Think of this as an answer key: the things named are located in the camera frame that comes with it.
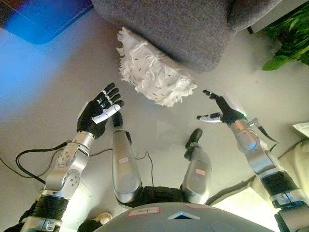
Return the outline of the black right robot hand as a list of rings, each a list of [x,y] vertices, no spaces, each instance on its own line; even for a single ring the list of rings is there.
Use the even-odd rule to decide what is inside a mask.
[[[218,123],[223,122],[227,125],[234,123],[237,120],[244,119],[246,120],[246,113],[223,96],[218,96],[217,94],[210,92],[208,90],[203,90],[203,93],[206,94],[211,100],[215,100],[221,112],[212,113],[208,115],[197,116],[197,120],[208,123]]]

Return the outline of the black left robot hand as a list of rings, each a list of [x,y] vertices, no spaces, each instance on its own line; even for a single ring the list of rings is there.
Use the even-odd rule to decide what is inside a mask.
[[[77,131],[91,133],[95,139],[105,132],[108,119],[115,115],[123,106],[124,101],[115,83],[108,84],[99,94],[85,107],[78,116]]]

